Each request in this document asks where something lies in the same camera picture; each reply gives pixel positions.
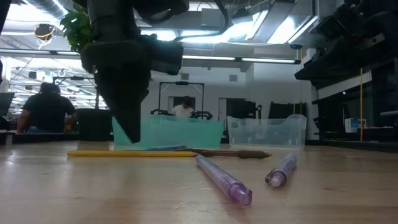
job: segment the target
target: green leaves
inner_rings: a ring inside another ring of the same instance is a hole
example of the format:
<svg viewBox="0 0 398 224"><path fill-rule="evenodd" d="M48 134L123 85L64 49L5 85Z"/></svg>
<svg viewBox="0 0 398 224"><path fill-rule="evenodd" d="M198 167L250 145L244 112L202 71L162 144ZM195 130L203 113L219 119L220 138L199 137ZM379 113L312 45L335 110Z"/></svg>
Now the green leaves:
<svg viewBox="0 0 398 224"><path fill-rule="evenodd" d="M63 25L63 37L68 39L71 51L81 53L87 44L93 42L90 19L84 10L78 12L68 10L68 14L60 21L60 25Z"/></svg>

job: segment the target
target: hair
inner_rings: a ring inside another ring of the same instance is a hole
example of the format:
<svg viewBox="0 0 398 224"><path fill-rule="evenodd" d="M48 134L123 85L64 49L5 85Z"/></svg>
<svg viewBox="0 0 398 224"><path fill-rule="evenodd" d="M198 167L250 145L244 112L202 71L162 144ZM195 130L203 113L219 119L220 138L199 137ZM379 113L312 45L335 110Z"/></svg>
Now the hair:
<svg viewBox="0 0 398 224"><path fill-rule="evenodd" d="M184 96L184 100L182 101L183 104L192 107L192 100L189 96Z"/></svg>
<svg viewBox="0 0 398 224"><path fill-rule="evenodd" d="M43 82L40 86L41 93L61 93L60 87L53 83Z"/></svg>

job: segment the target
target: green plastic bin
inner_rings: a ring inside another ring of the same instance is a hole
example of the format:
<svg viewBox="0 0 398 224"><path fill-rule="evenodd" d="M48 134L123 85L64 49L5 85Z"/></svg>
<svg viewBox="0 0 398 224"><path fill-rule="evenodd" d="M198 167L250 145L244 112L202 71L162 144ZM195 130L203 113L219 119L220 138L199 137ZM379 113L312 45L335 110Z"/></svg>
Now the green plastic bin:
<svg viewBox="0 0 398 224"><path fill-rule="evenodd" d="M133 144L115 118L112 119L112 125L115 150L147 149L176 144L219 148L224 130L223 123L219 121L148 115L141 119L141 142Z"/></svg>

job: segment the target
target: lab room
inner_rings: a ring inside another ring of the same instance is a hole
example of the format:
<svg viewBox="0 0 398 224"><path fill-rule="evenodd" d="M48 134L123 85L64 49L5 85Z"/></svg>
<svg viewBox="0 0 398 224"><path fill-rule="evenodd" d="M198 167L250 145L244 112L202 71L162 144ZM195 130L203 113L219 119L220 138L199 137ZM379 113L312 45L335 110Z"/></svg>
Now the lab room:
<svg viewBox="0 0 398 224"><path fill-rule="evenodd" d="M395 223L397 28L394 0L2 0L2 223Z"/></svg>

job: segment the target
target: potted plant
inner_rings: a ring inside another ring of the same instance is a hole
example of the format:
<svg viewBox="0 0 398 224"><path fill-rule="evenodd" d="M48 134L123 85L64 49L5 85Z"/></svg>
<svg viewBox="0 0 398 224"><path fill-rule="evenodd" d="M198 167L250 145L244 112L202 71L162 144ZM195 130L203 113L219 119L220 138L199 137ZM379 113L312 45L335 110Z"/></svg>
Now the potted plant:
<svg viewBox="0 0 398 224"><path fill-rule="evenodd" d="M68 10L68 14L60 22L64 35L70 44L70 50L79 52L89 43L93 42L93 29L85 10L80 6L75 7L77 12Z"/></svg>
<svg viewBox="0 0 398 224"><path fill-rule="evenodd" d="M64 37L70 44L70 50L81 53L87 44L93 42L93 30L85 10L75 6L75 11L61 20ZM108 141L111 132L111 114L109 110L100 110L96 103L95 109L77 109L79 119L79 135L82 141Z"/></svg>

